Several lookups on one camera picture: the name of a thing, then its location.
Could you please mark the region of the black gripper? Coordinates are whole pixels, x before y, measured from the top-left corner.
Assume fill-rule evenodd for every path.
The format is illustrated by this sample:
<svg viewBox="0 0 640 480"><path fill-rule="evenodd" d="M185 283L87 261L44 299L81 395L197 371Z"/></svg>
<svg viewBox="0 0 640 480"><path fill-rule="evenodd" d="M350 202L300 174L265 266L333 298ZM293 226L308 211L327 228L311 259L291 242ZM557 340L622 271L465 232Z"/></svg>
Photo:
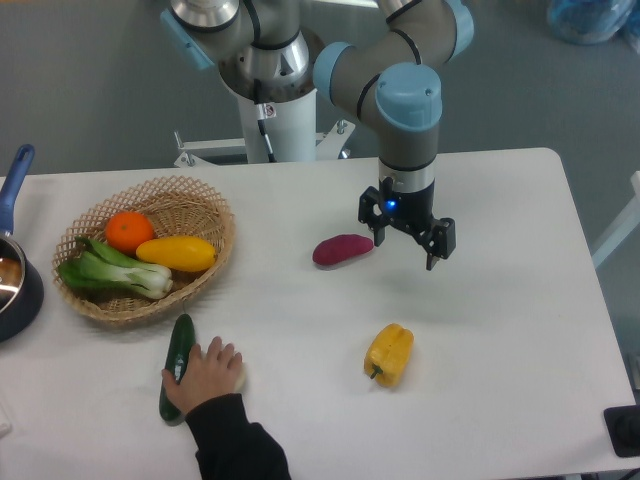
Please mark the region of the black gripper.
<svg viewBox="0 0 640 480"><path fill-rule="evenodd" d="M456 248L455 221L433 215L434 185L405 193L385 178L378 188L369 186L358 204L358 221L373 234L375 247L384 242L385 229L390 226L409 235L426 250L428 271L432 271L439 260L448 259Z"/></svg>

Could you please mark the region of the black sleeved forearm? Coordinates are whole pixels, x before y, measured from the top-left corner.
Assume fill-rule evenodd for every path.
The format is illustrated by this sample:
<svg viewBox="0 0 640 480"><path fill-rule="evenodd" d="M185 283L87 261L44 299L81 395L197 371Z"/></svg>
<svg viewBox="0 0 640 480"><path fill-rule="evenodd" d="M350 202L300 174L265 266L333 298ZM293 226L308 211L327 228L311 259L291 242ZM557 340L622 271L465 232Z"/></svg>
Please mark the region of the black sleeved forearm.
<svg viewBox="0 0 640 480"><path fill-rule="evenodd" d="M247 419L242 396L205 401L185 417L195 440L203 479L289 479L286 454L256 422Z"/></svg>

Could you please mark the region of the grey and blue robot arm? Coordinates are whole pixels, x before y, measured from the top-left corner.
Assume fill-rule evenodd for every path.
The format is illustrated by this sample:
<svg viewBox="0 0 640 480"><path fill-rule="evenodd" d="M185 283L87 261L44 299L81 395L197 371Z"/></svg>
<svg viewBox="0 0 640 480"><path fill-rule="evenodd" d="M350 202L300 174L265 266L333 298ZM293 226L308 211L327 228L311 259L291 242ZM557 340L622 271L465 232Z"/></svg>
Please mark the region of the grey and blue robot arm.
<svg viewBox="0 0 640 480"><path fill-rule="evenodd" d="M239 107L252 163L313 160L316 99L370 128L378 182L358 219L381 244L387 227L411 236L434 265L456 246L455 223L433 214L443 112L438 68L474 35L459 1L381 1L387 33L360 49L324 44L301 23L296 1L173 1L161 22L197 68L216 67Z"/></svg>

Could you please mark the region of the person's bare hand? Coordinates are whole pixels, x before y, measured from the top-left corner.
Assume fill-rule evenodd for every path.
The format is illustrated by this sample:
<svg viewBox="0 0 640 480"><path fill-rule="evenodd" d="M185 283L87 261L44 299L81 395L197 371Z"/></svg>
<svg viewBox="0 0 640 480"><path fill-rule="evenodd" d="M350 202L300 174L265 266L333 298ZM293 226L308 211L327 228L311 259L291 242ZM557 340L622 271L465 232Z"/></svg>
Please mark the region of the person's bare hand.
<svg viewBox="0 0 640 480"><path fill-rule="evenodd" d="M224 344L216 336L206 352L198 343L191 347L186 373L180 381L167 369L161 371L161 376L168 400L187 416L209 400L239 392L245 376L243 356L232 343Z"/></svg>

